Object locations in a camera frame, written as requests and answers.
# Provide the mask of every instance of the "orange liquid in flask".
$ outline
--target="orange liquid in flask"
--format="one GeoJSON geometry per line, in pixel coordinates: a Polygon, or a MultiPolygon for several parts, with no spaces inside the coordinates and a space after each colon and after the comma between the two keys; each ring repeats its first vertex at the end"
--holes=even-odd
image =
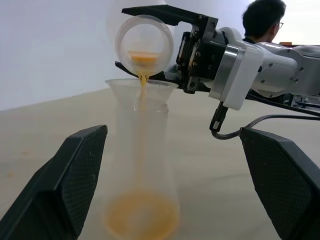
{"type": "Polygon", "coordinates": [[[179,222],[178,206],[167,196],[144,189],[146,160],[146,84],[158,54],[130,52],[141,82],[137,154],[134,159],[134,188],[116,198],[105,215],[107,229],[119,240],[164,240],[179,222]]]}

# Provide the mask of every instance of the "white wall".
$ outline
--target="white wall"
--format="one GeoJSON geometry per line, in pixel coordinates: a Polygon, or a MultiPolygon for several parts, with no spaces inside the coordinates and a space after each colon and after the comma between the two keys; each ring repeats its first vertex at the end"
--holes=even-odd
{"type": "Polygon", "coordinates": [[[275,43],[292,42],[296,45],[320,45],[320,1],[285,0],[284,25],[274,39],[275,43]]]}
{"type": "MultiPolygon", "coordinates": [[[[134,2],[125,1],[131,6],[134,2]]],[[[233,27],[241,33],[241,14],[249,2],[167,0],[219,18],[219,28],[233,27]]],[[[112,4],[111,0],[1,1],[0,110],[103,89],[105,80],[126,77],[114,67],[117,58],[107,36],[106,20],[116,12],[112,4]]],[[[175,31],[174,55],[182,32],[189,29],[182,25],[175,31]]]]}

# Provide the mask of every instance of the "wooden table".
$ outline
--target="wooden table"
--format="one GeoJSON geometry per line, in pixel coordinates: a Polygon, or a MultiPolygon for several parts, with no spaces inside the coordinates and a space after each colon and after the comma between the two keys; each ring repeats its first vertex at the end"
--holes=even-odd
{"type": "MultiPolygon", "coordinates": [[[[109,239],[100,210],[115,144],[115,103],[111,90],[105,89],[0,112],[0,216],[67,136],[106,124],[109,132],[98,185],[79,240],[109,239]]],[[[217,140],[209,131],[217,105],[207,93],[189,95],[181,90],[175,90],[168,102],[167,151],[181,206],[181,223],[173,239],[278,240],[254,190],[240,139],[217,140]]],[[[240,111],[228,112],[222,133],[262,115],[285,113],[246,101],[240,111]]],[[[295,141],[320,165],[318,122],[273,119],[257,128],[295,141]]]]}

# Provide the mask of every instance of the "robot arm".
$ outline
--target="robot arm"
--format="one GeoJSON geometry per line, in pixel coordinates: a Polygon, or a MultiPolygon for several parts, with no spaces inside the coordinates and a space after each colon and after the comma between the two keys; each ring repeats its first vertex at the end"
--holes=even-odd
{"type": "MultiPolygon", "coordinates": [[[[181,39],[175,72],[162,72],[153,79],[175,82],[184,92],[209,92],[223,106],[239,110],[250,89],[272,98],[291,93],[320,93],[320,48],[286,48],[273,43],[250,44],[232,28],[216,29],[218,19],[168,5],[124,8],[132,16],[152,15],[164,23],[192,25],[181,39]]],[[[117,67],[126,70],[121,63],[117,67]]]]}

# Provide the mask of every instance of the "glass flask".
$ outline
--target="glass flask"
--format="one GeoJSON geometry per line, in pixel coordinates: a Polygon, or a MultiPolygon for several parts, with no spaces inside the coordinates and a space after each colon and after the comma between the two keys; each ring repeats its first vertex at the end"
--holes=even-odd
{"type": "Polygon", "coordinates": [[[116,149],[108,169],[103,224],[118,240],[164,240],[179,222],[179,202],[165,157],[167,100],[176,84],[106,81],[117,100],[116,149]]]}

